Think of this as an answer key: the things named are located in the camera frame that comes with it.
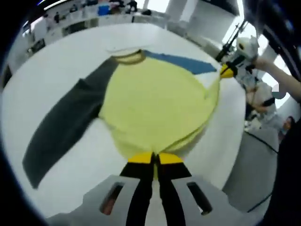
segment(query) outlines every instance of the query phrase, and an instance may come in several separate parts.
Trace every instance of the person's arm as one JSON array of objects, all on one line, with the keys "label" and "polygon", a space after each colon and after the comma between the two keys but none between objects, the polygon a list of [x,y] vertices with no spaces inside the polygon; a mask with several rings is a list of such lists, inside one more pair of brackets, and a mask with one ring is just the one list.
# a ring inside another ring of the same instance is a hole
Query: person's arm
[{"label": "person's arm", "polygon": [[254,65],[257,69],[269,73],[297,102],[301,101],[301,83],[293,76],[265,59],[256,59]]}]

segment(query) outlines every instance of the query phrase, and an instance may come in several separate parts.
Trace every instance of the window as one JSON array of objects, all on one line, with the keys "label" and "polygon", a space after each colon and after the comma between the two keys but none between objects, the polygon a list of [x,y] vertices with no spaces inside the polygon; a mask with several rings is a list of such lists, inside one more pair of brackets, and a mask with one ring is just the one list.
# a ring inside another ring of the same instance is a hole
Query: window
[{"label": "window", "polygon": [[137,8],[143,8],[145,0],[136,0]]},{"label": "window", "polygon": [[[223,43],[226,43],[228,41],[228,39],[230,38],[230,36],[232,35],[232,33],[235,29],[235,26],[238,23],[239,23],[239,25],[241,25],[242,21],[243,21],[243,19],[239,16],[237,16],[234,19],[234,21],[231,24],[230,28],[228,29],[226,35],[222,39]],[[246,38],[250,38],[251,36],[256,37],[256,29],[252,24],[247,23],[245,29],[238,36],[246,37]],[[264,50],[267,48],[269,41],[266,37],[264,37],[263,35],[260,35],[258,38],[258,44],[259,44],[258,54],[261,56],[263,54]],[[234,40],[234,42],[232,43],[232,46],[236,47],[236,40]]]},{"label": "window", "polygon": [[169,0],[150,0],[147,8],[160,13],[165,13]]},{"label": "window", "polygon": [[[279,67],[280,69],[282,69],[284,72],[286,72],[287,74],[291,75],[288,67],[286,66],[284,60],[282,59],[282,57],[280,55],[278,55],[276,57],[274,64],[277,67]],[[272,76],[270,76],[268,73],[265,73],[263,75],[262,81],[264,81],[271,87],[274,87],[278,84],[278,82]],[[281,99],[281,100],[276,99],[275,100],[276,108],[279,109],[288,100],[289,97],[290,97],[290,95],[287,93],[283,99]]]},{"label": "window", "polygon": [[232,35],[233,31],[235,30],[235,26],[237,24],[239,24],[239,26],[240,26],[242,22],[243,22],[242,17],[237,16],[234,18],[232,24],[230,25],[229,29],[227,30],[225,36],[222,39],[223,44],[225,44],[229,40],[230,36]]}]

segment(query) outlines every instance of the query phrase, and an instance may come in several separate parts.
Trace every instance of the white table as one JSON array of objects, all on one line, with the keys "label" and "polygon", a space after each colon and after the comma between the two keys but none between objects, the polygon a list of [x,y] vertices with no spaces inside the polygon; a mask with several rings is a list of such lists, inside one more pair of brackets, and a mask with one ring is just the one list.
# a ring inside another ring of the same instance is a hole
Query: white table
[{"label": "white table", "polygon": [[[83,195],[109,174],[118,175],[126,164],[105,124],[95,119],[83,138],[48,172],[33,190],[22,167],[29,141],[46,113],[77,82],[110,54],[107,50],[145,48],[219,64],[194,44],[151,24],[119,24],[69,35],[31,57],[11,78],[3,92],[2,133],[6,155],[27,197],[43,216],[70,212]],[[218,73],[197,75],[205,85]],[[202,138],[184,158],[192,174],[203,175],[222,188],[240,145],[245,95],[234,79],[221,81],[219,104]],[[147,224],[156,225],[158,199],[151,201]]]}]

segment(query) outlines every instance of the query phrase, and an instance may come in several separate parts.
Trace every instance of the white cabinet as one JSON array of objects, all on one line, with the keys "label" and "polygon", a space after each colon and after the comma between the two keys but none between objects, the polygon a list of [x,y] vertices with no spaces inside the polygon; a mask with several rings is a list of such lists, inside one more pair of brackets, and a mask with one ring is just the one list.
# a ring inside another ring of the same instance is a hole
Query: white cabinet
[{"label": "white cabinet", "polygon": [[47,33],[47,23],[46,19],[42,19],[40,22],[38,22],[34,29],[33,29],[33,34],[35,41],[41,40],[45,37]]},{"label": "white cabinet", "polygon": [[113,25],[116,23],[116,16],[110,15],[110,16],[100,16],[98,19],[98,26],[107,26],[107,25]]},{"label": "white cabinet", "polygon": [[133,16],[130,14],[116,15],[116,24],[131,23]]}]

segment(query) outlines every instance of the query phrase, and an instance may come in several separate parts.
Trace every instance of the sleeve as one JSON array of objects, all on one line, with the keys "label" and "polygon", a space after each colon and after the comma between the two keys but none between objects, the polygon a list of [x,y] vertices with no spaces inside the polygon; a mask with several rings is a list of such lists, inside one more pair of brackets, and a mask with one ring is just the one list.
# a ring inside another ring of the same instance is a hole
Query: sleeve
[{"label": "sleeve", "polygon": [[207,72],[216,72],[216,68],[210,63],[206,63],[199,60],[189,59],[181,56],[172,56],[167,54],[152,53],[149,51],[144,51],[147,57],[151,57],[157,60],[162,60],[169,62],[171,64],[182,67],[192,74],[201,74]]},{"label": "sleeve", "polygon": [[50,168],[82,137],[98,116],[106,87],[117,67],[107,60],[75,86],[45,116],[27,147],[23,168],[37,188]]}]

